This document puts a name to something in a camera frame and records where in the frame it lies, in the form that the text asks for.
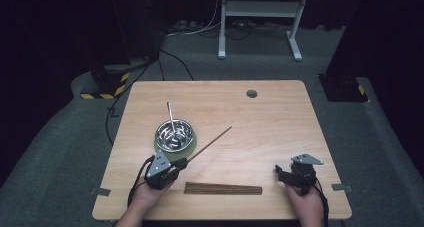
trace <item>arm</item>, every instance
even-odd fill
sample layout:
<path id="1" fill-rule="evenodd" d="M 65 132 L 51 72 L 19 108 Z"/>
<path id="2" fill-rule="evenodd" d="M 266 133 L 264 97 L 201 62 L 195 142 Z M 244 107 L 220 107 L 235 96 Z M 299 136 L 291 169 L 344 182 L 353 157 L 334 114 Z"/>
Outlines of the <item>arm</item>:
<path id="1" fill-rule="evenodd" d="M 318 191 L 310 187 L 308 194 L 301 196 L 296 189 L 286 184 L 287 194 L 302 227 L 321 227 L 323 207 Z"/>
<path id="2" fill-rule="evenodd" d="M 169 184 L 162 190 L 155 190 L 143 183 L 143 180 L 144 178 L 139 179 L 139 186 L 134 193 L 132 202 L 116 224 L 116 227 L 140 227 L 144 215 L 159 202 L 162 195 L 173 184 Z"/>

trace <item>chopsticks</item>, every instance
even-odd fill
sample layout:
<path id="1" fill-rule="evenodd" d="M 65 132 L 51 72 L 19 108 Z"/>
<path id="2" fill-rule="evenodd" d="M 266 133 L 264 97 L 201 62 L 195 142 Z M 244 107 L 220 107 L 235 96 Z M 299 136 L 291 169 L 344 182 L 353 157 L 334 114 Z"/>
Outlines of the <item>chopsticks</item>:
<path id="1" fill-rule="evenodd" d="M 186 182 L 184 194 L 261 195 L 261 186 Z"/>

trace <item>white stand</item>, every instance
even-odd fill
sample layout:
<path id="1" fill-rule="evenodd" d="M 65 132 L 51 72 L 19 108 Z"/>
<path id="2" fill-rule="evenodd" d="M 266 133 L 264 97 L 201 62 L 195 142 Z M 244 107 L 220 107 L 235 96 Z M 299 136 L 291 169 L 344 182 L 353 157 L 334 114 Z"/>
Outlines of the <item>white stand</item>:
<path id="1" fill-rule="evenodd" d="M 287 38 L 296 61 L 302 60 L 295 36 L 306 0 L 300 2 L 263 2 L 263 1 L 227 1 L 222 0 L 221 31 L 219 33 L 218 58 L 225 59 L 225 18 L 227 16 L 252 17 L 288 17 L 294 18 Z"/>

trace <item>wooden stick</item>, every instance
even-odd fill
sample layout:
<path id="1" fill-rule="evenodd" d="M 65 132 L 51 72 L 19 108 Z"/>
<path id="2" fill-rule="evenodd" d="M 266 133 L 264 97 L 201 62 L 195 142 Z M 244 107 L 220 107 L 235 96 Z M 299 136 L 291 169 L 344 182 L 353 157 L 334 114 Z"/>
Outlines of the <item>wooden stick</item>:
<path id="1" fill-rule="evenodd" d="M 224 132 L 222 132 L 222 134 L 218 135 L 218 137 L 213 139 L 209 144 L 207 144 L 205 147 L 203 147 L 203 149 L 201 149 L 199 152 L 197 152 L 195 155 L 193 155 L 190 159 L 188 159 L 188 162 L 192 161 L 196 156 L 198 156 L 200 153 L 202 153 L 207 147 L 209 147 L 211 144 L 213 144 L 213 142 L 215 142 L 217 139 L 219 139 L 225 133 L 227 133 L 227 131 L 229 131 L 231 128 L 232 128 L 232 126 L 230 126 L 228 129 L 226 129 Z"/>
<path id="2" fill-rule="evenodd" d="M 184 194 L 261 195 L 261 186 L 186 182 Z"/>

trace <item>power cord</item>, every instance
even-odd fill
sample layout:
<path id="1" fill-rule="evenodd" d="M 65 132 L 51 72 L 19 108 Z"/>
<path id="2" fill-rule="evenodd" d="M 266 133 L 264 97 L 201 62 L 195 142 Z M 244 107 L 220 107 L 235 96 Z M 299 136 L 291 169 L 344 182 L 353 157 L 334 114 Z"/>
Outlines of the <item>power cord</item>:
<path id="1" fill-rule="evenodd" d="M 129 206 L 130 206 L 130 204 L 131 204 L 131 201 L 132 201 L 132 198 L 133 198 L 133 196 L 134 196 L 135 190 L 136 190 L 136 189 L 137 189 L 140 185 L 142 185 L 142 184 L 145 184 L 145 183 L 146 183 L 146 182 L 142 182 L 141 184 L 138 184 L 138 180 L 140 179 L 141 174 L 143 173 L 144 167 L 146 167 L 146 165 L 147 165 L 148 163 L 153 162 L 153 160 L 154 160 L 154 159 L 155 159 L 155 156 L 154 156 L 154 155 L 152 155 L 150 158 L 148 158 L 146 161 L 144 161 L 143 165 L 141 166 L 140 170 L 138 171 L 137 178 L 135 179 L 134 184 L 133 184 L 133 187 L 131 188 L 130 193 L 128 194 L 127 207 L 129 207 Z"/>
<path id="2" fill-rule="evenodd" d="M 116 103 L 121 99 L 121 97 L 125 94 L 125 92 L 127 92 L 133 86 L 133 84 L 144 74 L 144 72 L 146 72 L 146 70 L 149 68 L 149 66 L 152 63 L 149 63 L 148 65 L 146 65 L 146 66 L 143 67 L 144 70 L 137 76 L 137 78 L 124 91 L 122 91 L 122 93 L 115 99 L 115 101 L 113 102 L 112 106 L 110 108 L 108 108 L 108 113 L 107 113 L 106 121 L 105 121 L 105 128 L 106 128 L 107 138 L 109 140 L 109 143 L 112 146 L 113 146 L 113 141 L 112 141 L 112 138 L 111 138 L 110 133 L 109 133 L 109 117 L 112 116 L 112 115 L 114 115 Z"/>
<path id="3" fill-rule="evenodd" d="M 162 63 L 160 62 L 159 58 L 158 58 L 158 63 L 159 63 L 160 72 L 162 73 L 162 81 L 165 81 L 165 75 L 163 74 Z"/>
<path id="4" fill-rule="evenodd" d="M 291 26 L 286 26 L 285 28 L 283 28 L 282 30 L 278 30 L 280 27 L 283 27 L 281 25 L 258 25 L 253 27 L 253 29 L 255 29 L 254 33 L 279 33 L 279 32 L 286 32 L 287 29 L 289 29 Z M 259 30 L 259 28 L 273 28 L 271 30 Z"/>
<path id="5" fill-rule="evenodd" d="M 249 29 L 249 32 L 247 33 L 247 35 L 246 35 L 246 36 L 243 36 L 243 37 L 241 37 L 241 38 L 235 38 L 235 37 L 232 37 L 232 36 L 228 35 L 227 33 L 225 33 L 225 36 L 226 36 L 227 38 L 229 38 L 229 39 L 232 39 L 232 40 L 244 40 L 244 39 L 246 39 L 247 37 L 249 37 L 249 36 L 252 34 L 252 28 L 251 28 L 251 27 L 243 27 L 243 29 L 242 29 L 242 30 L 245 30 L 245 29 Z"/>
<path id="6" fill-rule="evenodd" d="M 185 67 L 185 69 L 187 70 L 187 73 L 190 75 L 191 80 L 193 80 L 193 81 L 194 81 L 193 75 L 191 75 L 191 72 L 190 72 L 190 70 L 188 69 L 187 65 L 184 63 L 184 61 L 182 61 L 182 60 L 181 60 L 180 58 L 178 58 L 177 56 L 175 56 L 175 55 L 173 55 L 173 54 L 170 54 L 170 53 L 168 53 L 168 52 L 166 52 L 166 51 L 164 51 L 164 50 L 162 50 L 162 49 L 159 49 L 159 51 L 160 51 L 160 52 L 162 52 L 162 53 L 165 53 L 165 54 L 167 54 L 167 55 L 169 55 L 169 56 L 171 56 L 171 57 L 174 57 L 176 60 L 180 61 L 180 62 L 181 62 L 181 64 L 183 64 L 183 65 L 184 65 L 184 67 Z"/>
<path id="7" fill-rule="evenodd" d="M 221 22 L 219 22 L 219 23 L 217 23 L 216 25 L 214 25 L 214 26 L 212 26 L 212 27 L 209 27 L 207 30 L 205 30 L 205 31 L 203 31 L 203 33 L 204 32 L 208 32 L 209 30 L 211 30 L 211 32 L 213 31 L 213 32 L 217 32 L 217 34 L 215 34 L 215 35 L 213 35 L 213 36 L 206 36 L 206 35 L 204 35 L 204 34 L 202 34 L 202 33 L 197 33 L 198 35 L 200 35 L 200 36 L 202 36 L 202 37 L 205 37 L 205 38 L 215 38 L 215 37 L 218 37 L 219 36 L 219 29 L 215 29 L 218 25 L 220 25 L 221 24 Z"/>
<path id="8" fill-rule="evenodd" d="M 322 191 L 321 183 L 319 182 L 318 179 L 316 180 L 318 181 L 320 188 L 318 189 L 318 187 L 316 187 L 315 184 L 313 184 L 312 187 L 314 187 L 314 189 L 316 189 L 316 191 L 318 191 L 319 193 L 319 197 L 321 198 L 321 202 L 322 202 L 322 207 L 324 209 L 324 226 L 328 227 L 328 212 L 329 212 L 328 201 L 324 195 L 324 192 Z"/>
<path id="9" fill-rule="evenodd" d="M 216 16 L 216 11 L 217 11 L 217 9 L 218 9 L 218 0 L 215 0 L 215 9 L 214 9 L 214 12 L 213 12 L 212 19 L 211 19 L 211 21 L 209 22 L 209 24 L 208 24 L 206 27 L 204 27 L 203 29 L 196 30 L 196 31 L 193 31 L 193 32 L 184 32 L 184 33 L 167 34 L 167 35 L 165 35 L 164 37 L 176 36 L 176 35 L 197 34 L 197 33 L 200 33 L 200 32 L 203 32 L 203 31 L 208 30 L 208 29 L 209 29 L 209 27 L 212 25 L 212 22 L 215 20 L 215 16 Z"/>

